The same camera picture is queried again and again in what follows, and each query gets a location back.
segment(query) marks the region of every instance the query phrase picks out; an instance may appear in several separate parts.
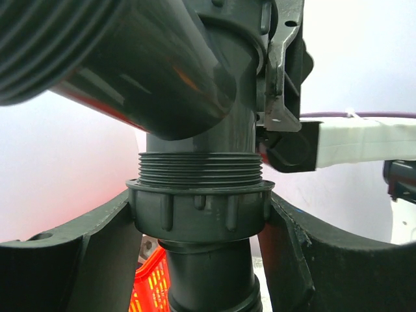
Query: metal clamp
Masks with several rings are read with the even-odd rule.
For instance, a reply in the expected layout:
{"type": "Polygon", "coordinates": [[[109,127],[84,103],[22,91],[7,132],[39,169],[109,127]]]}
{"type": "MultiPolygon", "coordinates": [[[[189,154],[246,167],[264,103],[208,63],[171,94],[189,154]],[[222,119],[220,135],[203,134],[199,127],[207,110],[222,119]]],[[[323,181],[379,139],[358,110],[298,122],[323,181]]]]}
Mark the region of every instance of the metal clamp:
{"type": "Polygon", "coordinates": [[[313,68],[302,39],[304,0],[276,0],[276,6],[277,29],[268,45],[265,76],[257,84],[265,95],[260,106],[268,131],[297,132],[302,126],[300,86],[313,68]]]}

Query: purple cable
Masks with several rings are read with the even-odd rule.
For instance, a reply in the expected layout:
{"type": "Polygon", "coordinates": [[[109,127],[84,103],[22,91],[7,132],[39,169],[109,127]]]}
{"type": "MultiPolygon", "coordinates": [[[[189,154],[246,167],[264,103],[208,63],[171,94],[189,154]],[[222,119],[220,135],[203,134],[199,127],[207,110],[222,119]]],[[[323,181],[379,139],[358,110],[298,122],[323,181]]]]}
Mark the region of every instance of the purple cable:
{"type": "MultiPolygon", "coordinates": [[[[354,112],[362,118],[371,117],[388,117],[388,118],[411,118],[416,119],[414,112],[354,112]]],[[[325,118],[325,117],[343,117],[348,118],[350,114],[347,112],[307,112],[300,115],[301,118],[325,118]]]]}

